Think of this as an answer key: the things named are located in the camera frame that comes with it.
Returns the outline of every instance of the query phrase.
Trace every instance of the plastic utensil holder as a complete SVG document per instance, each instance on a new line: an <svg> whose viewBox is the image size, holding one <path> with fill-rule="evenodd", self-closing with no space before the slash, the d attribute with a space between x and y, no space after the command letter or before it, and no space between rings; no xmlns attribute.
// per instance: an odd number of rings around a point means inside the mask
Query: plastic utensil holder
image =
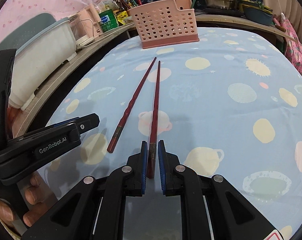
<svg viewBox="0 0 302 240"><path fill-rule="evenodd" d="M191 0L160 0L129 10L142 48L199 41Z"/></svg>

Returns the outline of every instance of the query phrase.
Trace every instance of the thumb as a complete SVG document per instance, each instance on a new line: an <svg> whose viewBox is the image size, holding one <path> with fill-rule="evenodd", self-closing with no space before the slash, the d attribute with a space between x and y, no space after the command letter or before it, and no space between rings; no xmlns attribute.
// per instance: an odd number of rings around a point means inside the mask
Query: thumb
<svg viewBox="0 0 302 240"><path fill-rule="evenodd" d="M0 219L7 225L11 225L14 220L14 215L11 208L0 200Z"/></svg>

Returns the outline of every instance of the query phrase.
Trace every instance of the metal screw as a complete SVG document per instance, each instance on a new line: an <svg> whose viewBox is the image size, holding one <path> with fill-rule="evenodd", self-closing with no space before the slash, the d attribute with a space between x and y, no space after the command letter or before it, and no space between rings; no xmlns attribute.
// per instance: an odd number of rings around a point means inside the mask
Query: metal screw
<svg viewBox="0 0 302 240"><path fill-rule="evenodd" d="M180 172L183 172L183 171L186 170L185 166L183 166L183 165L178 165L178 166L175 167L175 169L176 169L177 171L180 171Z"/></svg>
<svg viewBox="0 0 302 240"><path fill-rule="evenodd" d="M132 168L130 166L123 166L122 171L125 173L128 173L128 172L132 171Z"/></svg>
<svg viewBox="0 0 302 240"><path fill-rule="evenodd" d="M84 182L85 184L91 184L91 183L93 182L93 178L90 177L90 176L85 177L85 178L83 179L83 182Z"/></svg>
<svg viewBox="0 0 302 240"><path fill-rule="evenodd" d="M223 177L221 175L215 175L213 177L214 181L216 182L222 182L223 181Z"/></svg>

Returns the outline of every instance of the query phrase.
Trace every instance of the finger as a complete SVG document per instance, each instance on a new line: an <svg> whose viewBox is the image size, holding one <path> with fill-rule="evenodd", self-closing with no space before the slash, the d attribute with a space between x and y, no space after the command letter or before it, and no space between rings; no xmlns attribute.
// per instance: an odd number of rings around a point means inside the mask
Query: finger
<svg viewBox="0 0 302 240"><path fill-rule="evenodd" d="M0 219L7 225L11 225L14 215L11 208L0 200Z"/></svg>
<svg viewBox="0 0 302 240"><path fill-rule="evenodd" d="M30 178L30 183L34 187L39 187L41 184L41 178L38 174L33 173Z"/></svg>
<svg viewBox="0 0 302 240"><path fill-rule="evenodd" d="M23 216L23 221L30 227L32 226L41 216L48 211L48 207L44 203L37 203L33 206L32 210L28 211Z"/></svg>
<svg viewBox="0 0 302 240"><path fill-rule="evenodd" d="M30 187L24 192L26 200L31 204L35 205L44 200L44 192L40 187Z"/></svg>

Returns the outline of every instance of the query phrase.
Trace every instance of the green can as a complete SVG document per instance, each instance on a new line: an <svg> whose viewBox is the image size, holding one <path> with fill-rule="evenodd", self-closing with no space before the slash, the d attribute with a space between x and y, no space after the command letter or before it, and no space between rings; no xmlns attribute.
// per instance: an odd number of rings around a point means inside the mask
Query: green can
<svg viewBox="0 0 302 240"><path fill-rule="evenodd" d="M100 26L104 33L118 27L118 21L111 9L100 13L99 16L101 18Z"/></svg>

